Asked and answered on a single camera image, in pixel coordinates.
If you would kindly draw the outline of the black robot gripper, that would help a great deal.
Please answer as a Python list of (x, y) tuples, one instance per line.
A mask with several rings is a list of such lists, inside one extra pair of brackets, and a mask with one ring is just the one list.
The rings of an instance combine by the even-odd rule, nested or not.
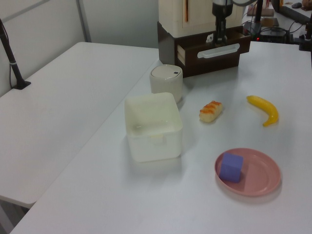
[(226, 17), (230, 16), (233, 11), (232, 1), (213, 1), (212, 4), (212, 14), (215, 16), (215, 36), (214, 44), (215, 46), (221, 43), (227, 43), (226, 36)]

